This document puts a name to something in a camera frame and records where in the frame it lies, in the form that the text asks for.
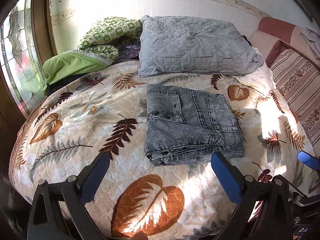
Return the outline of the person's left hand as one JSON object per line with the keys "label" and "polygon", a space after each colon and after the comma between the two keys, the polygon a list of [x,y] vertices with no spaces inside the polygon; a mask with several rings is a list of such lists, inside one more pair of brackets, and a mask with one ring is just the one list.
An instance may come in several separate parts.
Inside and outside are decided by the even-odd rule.
{"label": "person's left hand", "polygon": [[130,238],[130,240],[148,240],[148,236],[140,231]]}

